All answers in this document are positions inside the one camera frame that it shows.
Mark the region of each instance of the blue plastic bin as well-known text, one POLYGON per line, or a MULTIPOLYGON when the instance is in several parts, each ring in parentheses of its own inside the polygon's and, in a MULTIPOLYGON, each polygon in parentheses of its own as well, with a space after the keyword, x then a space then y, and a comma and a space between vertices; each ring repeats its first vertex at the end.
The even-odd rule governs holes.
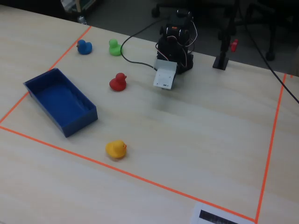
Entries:
POLYGON ((59 69, 47 71, 24 85, 65 137, 98 119, 96 106, 59 69))

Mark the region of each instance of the orange tape line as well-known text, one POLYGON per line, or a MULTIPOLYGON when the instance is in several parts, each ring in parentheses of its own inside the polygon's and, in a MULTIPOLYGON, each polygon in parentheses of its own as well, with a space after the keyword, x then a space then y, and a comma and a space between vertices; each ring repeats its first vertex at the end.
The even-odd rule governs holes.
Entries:
MULTIPOLYGON (((60 56, 60 58, 48 69, 51 70, 55 67, 55 65, 57 65, 57 63, 75 46, 75 44, 91 29, 91 26, 84 31, 84 33, 66 50, 66 52, 64 52, 63 55, 60 56)), ((24 96, 22 96, 22 98, 7 112, 7 114, 4 115, 4 117, 0 120, 0 124, 2 123, 2 121, 4 121, 9 114, 20 104, 20 102, 29 94, 29 92, 26 92, 24 96)))
POLYGON ((171 192, 176 193, 176 194, 178 194, 178 195, 182 195, 182 196, 188 197, 188 198, 190 198, 190 199, 193 199, 193 200, 195 200, 195 201, 202 202, 202 203, 204 203, 204 204, 208 204, 208 205, 210 205, 210 206, 213 206, 213 207, 215 207, 215 208, 218 208, 218 209, 221 209, 221 210, 223 210, 223 211, 229 212, 229 213, 231 213, 231 214, 234 214, 234 215, 239 216, 239 217, 241 217, 241 218, 247 219, 247 220, 249 220, 249 221, 252 221, 252 222, 255 221, 253 218, 247 217, 247 216, 242 215, 242 214, 240 214, 240 213, 238 213, 238 212, 235 212, 235 211, 232 211, 232 210, 223 208, 223 207, 221 207, 221 206, 219 206, 219 205, 216 205, 216 204, 213 204, 213 203, 211 203, 211 202, 207 202, 207 201, 205 201, 205 200, 199 199, 199 198, 194 197, 194 196, 192 196, 192 195, 188 195, 188 194, 185 194, 185 193, 183 193, 183 192, 181 192, 181 191, 178 191, 178 190, 175 190, 175 189, 166 187, 166 186, 164 186, 164 185, 162 185, 162 184, 159 184, 159 183, 156 183, 156 182, 147 180, 147 179, 145 179, 145 178, 143 178, 143 177, 137 176, 137 175, 132 174, 132 173, 130 173, 130 172, 127 172, 127 171, 125 171, 125 170, 118 169, 118 168, 116 168, 116 167, 110 166, 110 165, 105 164, 105 163, 103 163, 103 162, 100 162, 100 161, 91 159, 91 158, 89 158, 89 157, 80 155, 80 154, 78 154, 78 153, 75 153, 75 152, 66 150, 66 149, 64 149, 64 148, 61 148, 61 147, 58 147, 58 146, 54 146, 54 145, 52 145, 52 144, 50 144, 50 143, 41 141, 41 140, 36 139, 36 138, 33 138, 33 137, 30 137, 30 136, 25 135, 25 134, 22 134, 22 133, 20 133, 20 132, 16 132, 16 131, 11 130, 11 129, 8 129, 8 128, 6 128, 6 127, 2 127, 2 126, 0 126, 0 128, 3 129, 3 130, 5 130, 5 131, 8 131, 8 132, 17 134, 17 135, 19 135, 19 136, 22 136, 22 137, 24 137, 24 138, 27 138, 27 139, 30 139, 30 140, 39 142, 39 143, 44 144, 44 145, 46 145, 46 146, 55 148, 55 149, 57 149, 57 150, 63 151, 63 152, 65 152, 65 153, 74 155, 74 156, 79 157, 79 158, 82 158, 82 159, 84 159, 84 160, 88 160, 88 161, 90 161, 90 162, 97 163, 97 164, 99 164, 99 165, 101 165, 101 166, 104 166, 104 167, 107 167, 107 168, 109 168, 109 169, 113 169, 113 170, 115 170, 115 171, 117 171, 117 172, 120 172, 120 173, 123 173, 123 174, 125 174, 125 175, 131 176, 131 177, 136 178, 136 179, 138 179, 138 180, 140 180, 140 181, 144 181, 144 182, 146 182, 146 183, 150 183, 150 184, 152 184, 152 185, 155 185, 155 186, 157 186, 157 187, 160 187, 160 188, 163 188, 163 189, 165 189, 165 190, 171 191, 171 192))
POLYGON ((4 117, 0 120, 0 124, 2 123, 2 121, 5 120, 5 118, 8 117, 8 115, 20 104, 20 102, 29 94, 29 92, 26 92, 24 94, 24 96, 22 96, 21 99, 19 99, 19 101, 4 115, 4 117))
MULTIPOLYGON (((286 79, 286 74, 284 75, 283 83, 285 83, 285 79, 286 79)), ((280 103, 281 103, 281 98, 282 98, 283 92, 284 92, 284 87, 281 86, 280 94, 279 94, 279 98, 278 98, 278 102, 277 102, 277 107, 276 107, 276 113, 275 113, 273 128, 272 128, 272 134, 271 134, 271 140, 270 140, 270 145, 269 145, 268 157, 267 157, 267 162, 266 162, 266 168, 265 168, 265 173, 264 173, 264 176, 263 176, 263 184, 262 184, 261 194, 260 194, 260 198, 259 198, 258 206, 257 206, 257 211, 256 211, 256 219, 255 219, 256 224, 257 224, 259 216, 260 216, 260 211, 261 211, 261 206, 262 206, 262 201, 263 201, 263 195, 264 195, 264 192, 265 192, 267 175, 268 175, 270 159, 271 159, 271 153, 272 153, 272 147, 273 147, 273 141, 274 141, 274 137, 275 137, 276 124, 277 124, 279 108, 280 108, 280 103)))
POLYGON ((91 26, 89 26, 89 28, 87 28, 86 31, 84 31, 84 33, 66 50, 66 52, 64 52, 63 55, 60 56, 60 58, 49 68, 49 70, 53 69, 55 67, 55 65, 77 44, 77 42, 83 37, 85 36, 85 34, 87 34, 87 32, 91 29, 91 26))

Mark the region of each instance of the wire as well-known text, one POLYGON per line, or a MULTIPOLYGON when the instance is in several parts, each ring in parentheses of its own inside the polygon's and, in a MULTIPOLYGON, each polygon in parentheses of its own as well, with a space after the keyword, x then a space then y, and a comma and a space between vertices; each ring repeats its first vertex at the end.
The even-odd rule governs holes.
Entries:
POLYGON ((241 12, 241 7, 239 5, 239 14, 240 14, 240 17, 244 23, 244 26, 245 26, 245 29, 250 37, 250 39, 252 40, 254 46, 256 47, 258 53, 260 54, 260 56, 262 57, 263 61, 266 63, 267 67, 270 69, 270 71, 273 73, 273 75, 275 75, 275 77, 278 79, 278 81, 282 84, 282 86, 285 88, 285 90, 288 91, 288 93, 294 98, 294 100, 296 100, 296 102, 299 104, 299 100, 292 94, 292 92, 286 87, 286 85, 281 81, 281 79, 278 77, 278 75, 274 72, 274 70, 271 68, 271 66, 269 65, 269 63, 267 62, 267 59, 263 56, 260 48, 258 47, 256 41, 253 39, 250 31, 248 30, 247 28, 247 23, 245 21, 245 19, 243 18, 243 15, 242 15, 242 12, 241 12))
POLYGON ((183 50, 183 52, 184 52, 184 54, 185 54, 186 64, 185 64, 185 66, 183 65, 183 63, 181 63, 181 64, 182 64, 182 66, 183 66, 184 68, 186 68, 186 67, 187 67, 187 54, 186 54, 184 48, 182 48, 182 50, 183 50))
POLYGON ((186 45, 185 47, 189 47, 189 46, 191 46, 191 45, 195 42, 195 40, 196 40, 196 38, 197 38, 197 29, 196 29, 196 26, 195 26, 195 24, 194 24, 193 21, 191 21, 191 22, 193 23, 193 26, 194 26, 194 29, 195 29, 195 32, 196 32, 196 36, 195 36, 194 40, 192 41, 192 43, 190 43, 189 45, 186 45))
POLYGON ((133 62, 133 61, 128 60, 128 59, 123 55, 123 53, 122 53, 122 48, 123 48, 123 45, 124 45, 129 39, 131 39, 133 36, 136 36, 136 35, 140 34, 141 32, 145 31, 146 29, 148 29, 149 27, 151 27, 152 25, 154 25, 154 24, 156 24, 156 23, 158 23, 158 22, 161 22, 161 21, 163 21, 163 20, 167 20, 167 19, 168 19, 168 17, 159 19, 159 20, 157 20, 157 21, 155 21, 155 22, 152 22, 151 24, 149 24, 148 26, 146 26, 146 27, 143 28, 142 30, 140 30, 140 31, 138 31, 137 33, 135 33, 135 34, 131 35, 130 37, 128 37, 128 38, 124 41, 124 43, 122 43, 122 45, 121 45, 121 56, 122 56, 126 61, 128 61, 128 62, 130 62, 130 63, 134 63, 134 64, 143 64, 143 65, 149 66, 149 67, 151 67, 151 68, 153 68, 154 70, 157 71, 157 69, 156 69, 154 66, 150 65, 150 64, 146 64, 146 63, 143 63, 143 62, 133 62))
POLYGON ((163 57, 165 57, 166 58, 166 60, 167 61, 169 61, 169 59, 157 48, 157 45, 158 45, 158 43, 156 43, 156 49, 157 49, 157 51, 163 56, 163 57))

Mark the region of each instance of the red object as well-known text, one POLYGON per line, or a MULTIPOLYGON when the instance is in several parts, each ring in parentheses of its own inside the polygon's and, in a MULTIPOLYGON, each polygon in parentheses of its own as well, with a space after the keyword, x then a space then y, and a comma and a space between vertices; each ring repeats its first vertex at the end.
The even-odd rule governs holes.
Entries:
POLYGON ((127 86, 126 77, 123 73, 117 73, 116 77, 109 83, 111 89, 114 91, 123 91, 127 86))
POLYGON ((238 39, 235 39, 234 42, 232 42, 232 43, 230 44, 230 47, 231 47, 231 51, 232 51, 232 52, 235 52, 235 50, 237 49, 238 42, 239 42, 238 39))

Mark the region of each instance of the chair wheel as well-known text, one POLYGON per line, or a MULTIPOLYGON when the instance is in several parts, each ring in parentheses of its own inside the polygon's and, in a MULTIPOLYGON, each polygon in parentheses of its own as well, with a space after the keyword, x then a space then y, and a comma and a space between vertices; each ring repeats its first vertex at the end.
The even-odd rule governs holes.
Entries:
POLYGON ((151 16, 152 16, 153 18, 157 18, 157 17, 159 17, 159 15, 160 15, 160 9, 157 8, 157 7, 154 7, 154 8, 151 10, 151 16))
POLYGON ((275 53, 274 52, 267 52, 266 53, 266 59, 267 59, 267 61, 274 61, 274 59, 275 59, 275 53))

